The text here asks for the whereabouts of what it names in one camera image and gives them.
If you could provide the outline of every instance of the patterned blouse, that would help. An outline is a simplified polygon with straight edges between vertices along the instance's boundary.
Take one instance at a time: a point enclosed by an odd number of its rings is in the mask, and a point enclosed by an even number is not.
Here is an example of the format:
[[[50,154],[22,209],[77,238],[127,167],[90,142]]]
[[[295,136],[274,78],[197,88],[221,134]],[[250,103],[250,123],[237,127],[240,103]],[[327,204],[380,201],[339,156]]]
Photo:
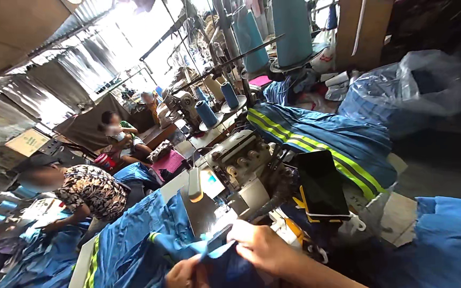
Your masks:
[[[71,211],[86,204],[92,215],[103,221],[122,215],[127,196],[113,176],[90,165],[67,168],[63,186],[55,194]]]

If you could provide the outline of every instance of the sewing machine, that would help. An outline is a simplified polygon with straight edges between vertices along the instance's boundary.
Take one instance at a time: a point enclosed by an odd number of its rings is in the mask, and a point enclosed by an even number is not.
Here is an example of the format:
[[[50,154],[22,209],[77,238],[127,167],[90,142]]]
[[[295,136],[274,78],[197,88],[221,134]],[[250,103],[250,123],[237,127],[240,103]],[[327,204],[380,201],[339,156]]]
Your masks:
[[[190,132],[195,132],[198,130],[200,125],[200,117],[197,114],[197,110],[195,109],[195,104],[197,100],[191,95],[189,92],[181,91],[176,95],[172,95],[169,92],[164,97],[164,103],[170,110],[167,113],[167,117],[170,118],[172,121],[176,121],[179,119],[179,112],[182,115],[182,118],[186,123],[190,126]]]
[[[270,149],[258,134],[243,130],[196,161],[181,189],[196,237],[210,239],[233,220],[255,219],[285,199],[293,174],[278,158],[280,146],[273,154]]]

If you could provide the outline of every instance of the pants leg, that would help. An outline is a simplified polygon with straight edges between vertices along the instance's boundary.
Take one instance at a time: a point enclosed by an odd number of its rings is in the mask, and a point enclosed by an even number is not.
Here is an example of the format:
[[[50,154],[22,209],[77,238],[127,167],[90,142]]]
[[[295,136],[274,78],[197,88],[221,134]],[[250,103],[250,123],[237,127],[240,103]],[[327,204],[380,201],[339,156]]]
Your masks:
[[[104,229],[104,227],[106,227],[106,225],[108,224],[110,224],[110,222],[93,218],[92,222],[90,222],[90,226],[88,226],[88,230],[85,232],[85,234],[77,244],[78,249],[81,249],[81,247],[86,242],[92,239],[95,236],[95,234],[101,232],[101,230]]]
[[[122,182],[131,188],[131,192],[129,192],[126,203],[125,203],[125,211],[132,206],[135,206],[138,202],[145,198],[144,193],[144,183],[142,180],[139,179],[132,179],[128,181]]]

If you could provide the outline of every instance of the hand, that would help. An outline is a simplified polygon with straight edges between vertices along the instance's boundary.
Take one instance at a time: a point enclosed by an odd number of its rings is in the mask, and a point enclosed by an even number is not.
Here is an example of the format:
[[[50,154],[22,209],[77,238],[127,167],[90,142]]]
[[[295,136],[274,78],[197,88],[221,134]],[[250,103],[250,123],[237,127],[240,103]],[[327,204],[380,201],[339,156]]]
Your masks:
[[[61,224],[61,222],[59,222],[58,220],[54,220],[53,222],[49,223],[48,225],[42,227],[42,232],[49,233],[49,232],[59,230],[62,227],[63,227],[63,225]]]
[[[236,220],[227,234],[227,242],[231,240],[238,241],[236,252],[241,257],[274,276],[283,276],[290,266],[288,260],[298,257],[298,253],[269,226],[254,226]]]
[[[209,288],[207,272],[200,262],[200,254],[190,259],[179,261],[165,276],[166,288]],[[195,282],[192,279],[196,272]]]

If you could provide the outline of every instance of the corrugated metal roof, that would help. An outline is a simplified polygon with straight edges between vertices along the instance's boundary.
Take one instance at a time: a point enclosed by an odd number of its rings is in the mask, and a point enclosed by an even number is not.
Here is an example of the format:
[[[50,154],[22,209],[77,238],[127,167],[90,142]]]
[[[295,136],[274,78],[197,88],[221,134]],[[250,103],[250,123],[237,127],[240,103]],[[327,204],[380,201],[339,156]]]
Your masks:
[[[44,43],[51,43],[72,30],[78,29],[112,7],[116,0],[84,0],[74,13]]]

